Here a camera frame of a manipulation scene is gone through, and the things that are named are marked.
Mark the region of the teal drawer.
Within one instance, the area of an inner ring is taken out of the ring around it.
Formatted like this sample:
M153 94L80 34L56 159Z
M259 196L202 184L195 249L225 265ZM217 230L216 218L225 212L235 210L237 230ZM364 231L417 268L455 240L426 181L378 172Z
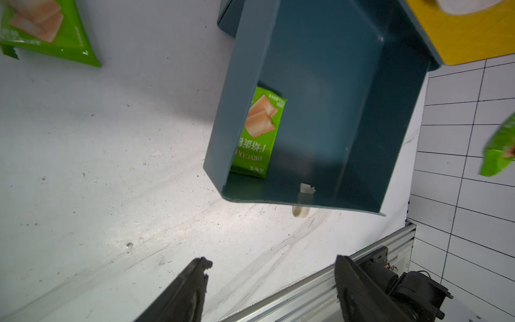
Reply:
M380 213L426 74L437 63L406 1L222 1L235 38L204 169L221 196ZM244 129L257 88L283 98L268 165Z

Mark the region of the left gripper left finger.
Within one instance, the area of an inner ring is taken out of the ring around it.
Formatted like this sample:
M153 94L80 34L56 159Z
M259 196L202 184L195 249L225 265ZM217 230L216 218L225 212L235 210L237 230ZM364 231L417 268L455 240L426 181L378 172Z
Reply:
M204 257L192 260L137 321L200 321L213 263Z

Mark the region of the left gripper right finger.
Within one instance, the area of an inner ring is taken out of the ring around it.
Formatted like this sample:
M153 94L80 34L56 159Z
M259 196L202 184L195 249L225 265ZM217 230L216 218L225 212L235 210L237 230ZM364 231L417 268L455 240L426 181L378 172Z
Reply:
M344 321L413 321L388 295L398 275L387 267L385 255L362 258L337 256L335 284Z

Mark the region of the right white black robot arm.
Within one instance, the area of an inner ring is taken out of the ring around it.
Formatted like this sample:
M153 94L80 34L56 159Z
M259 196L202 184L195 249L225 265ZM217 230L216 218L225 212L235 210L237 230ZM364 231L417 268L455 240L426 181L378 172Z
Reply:
M390 269L385 246L359 259L356 264L379 286L411 321L441 321L445 299L453 295L430 278L425 271L409 271L401 275Z

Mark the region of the green cookie packet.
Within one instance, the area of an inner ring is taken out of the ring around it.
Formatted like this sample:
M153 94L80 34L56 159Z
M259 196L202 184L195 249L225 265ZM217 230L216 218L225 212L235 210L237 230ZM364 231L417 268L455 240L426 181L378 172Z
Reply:
M17 49L101 67L74 1L2 1L1 52Z
M480 175L493 177L514 162L514 114L512 114L489 140L483 157Z
M233 173L266 178L286 102L270 90L256 88L231 165Z

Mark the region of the yellow drawer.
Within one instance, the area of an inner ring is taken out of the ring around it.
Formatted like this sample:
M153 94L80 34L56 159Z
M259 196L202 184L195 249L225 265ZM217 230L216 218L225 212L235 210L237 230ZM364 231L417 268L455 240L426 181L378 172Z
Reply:
M514 53L513 1L407 1L441 64Z

